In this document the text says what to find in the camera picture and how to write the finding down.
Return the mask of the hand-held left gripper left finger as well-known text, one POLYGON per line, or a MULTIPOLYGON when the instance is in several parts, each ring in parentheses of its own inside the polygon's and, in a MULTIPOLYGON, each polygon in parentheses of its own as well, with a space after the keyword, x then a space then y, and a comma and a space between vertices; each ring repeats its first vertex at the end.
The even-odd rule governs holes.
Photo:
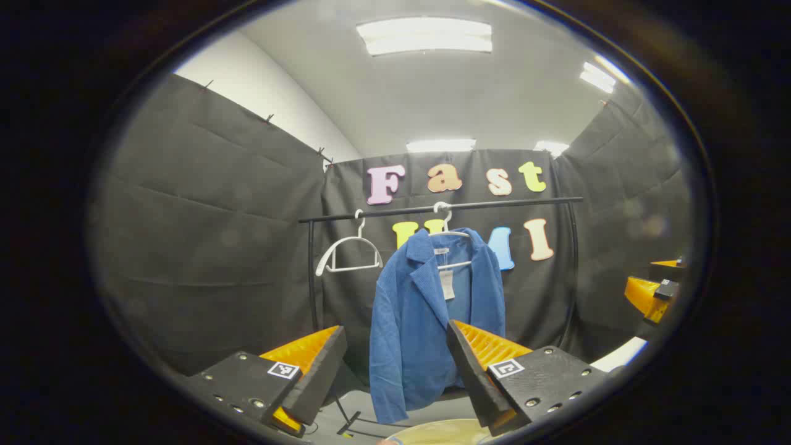
POLYGON ((346 351, 344 327, 333 326, 265 353, 236 351, 185 380, 210 405, 301 438, 346 351))

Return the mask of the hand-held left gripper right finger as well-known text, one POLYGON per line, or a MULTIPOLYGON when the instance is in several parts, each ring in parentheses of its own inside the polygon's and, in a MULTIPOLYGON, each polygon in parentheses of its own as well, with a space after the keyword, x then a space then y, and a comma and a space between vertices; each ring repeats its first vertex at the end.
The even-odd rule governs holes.
POLYGON ((494 437, 548 425, 611 377, 559 347, 531 350, 458 320, 446 339, 478 422, 494 437))

